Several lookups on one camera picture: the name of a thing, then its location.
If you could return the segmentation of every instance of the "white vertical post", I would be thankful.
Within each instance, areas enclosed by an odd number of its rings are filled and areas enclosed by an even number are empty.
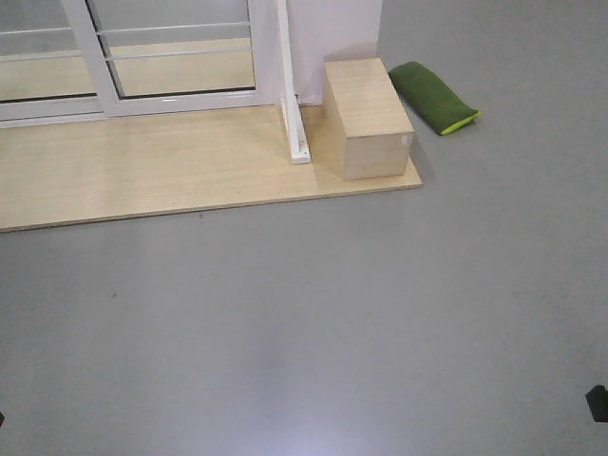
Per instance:
[[[278,21],[278,42],[280,44],[281,69],[281,107],[287,131],[292,162],[294,164],[310,163],[311,151],[306,140],[304,123],[294,89],[294,68],[292,64],[292,47],[289,36],[289,15],[287,0],[276,0],[276,18]]]

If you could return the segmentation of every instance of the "yellow-green fabric edge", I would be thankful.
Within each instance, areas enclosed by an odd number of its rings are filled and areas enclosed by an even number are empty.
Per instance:
[[[480,117],[482,114],[484,114],[482,111],[477,111],[472,116],[466,117],[457,123],[453,123],[448,128],[442,130],[441,136],[445,136],[445,135],[449,135],[450,133],[453,133],[454,131],[459,129],[461,126],[465,126],[466,124],[473,122],[475,119]]]

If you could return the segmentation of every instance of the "white door frame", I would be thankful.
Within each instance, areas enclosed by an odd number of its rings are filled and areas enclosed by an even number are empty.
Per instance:
[[[107,117],[118,117],[273,104],[278,92],[275,4],[273,0],[247,1],[256,75],[255,90],[137,99],[119,97],[86,0],[63,0],[63,5],[93,84],[97,88],[104,114]]]

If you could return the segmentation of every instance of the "white wall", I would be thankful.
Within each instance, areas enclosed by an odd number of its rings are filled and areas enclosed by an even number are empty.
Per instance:
[[[383,0],[289,0],[295,92],[318,105],[323,62],[374,57]]]

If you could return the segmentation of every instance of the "horizontal white bar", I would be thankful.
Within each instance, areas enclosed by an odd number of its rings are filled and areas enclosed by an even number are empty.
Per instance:
[[[214,49],[214,50],[185,50],[181,52],[159,52],[156,54],[133,54],[133,55],[121,55],[117,57],[106,57],[107,62],[114,62],[117,60],[132,60],[132,59],[147,59],[151,57],[173,57],[176,55],[197,55],[197,54],[221,54],[226,52],[249,52],[251,47],[235,47],[232,49]]]
[[[6,64],[8,62],[27,62],[30,60],[70,59],[73,57],[81,57],[81,55],[80,50],[62,50],[48,52],[46,54],[6,55],[0,56],[0,64]]]
[[[31,30],[11,30],[11,31],[0,31],[0,36],[5,35],[25,35],[25,34],[36,34],[36,33],[53,33],[57,31],[70,31],[70,27],[61,28],[34,28]]]
[[[144,27],[144,28],[116,28],[112,30],[98,30],[98,35],[111,35],[116,33],[130,33],[132,31],[155,30],[184,30],[184,29],[219,29],[224,27],[249,27],[249,22],[226,22],[223,24],[193,24],[187,26]]]

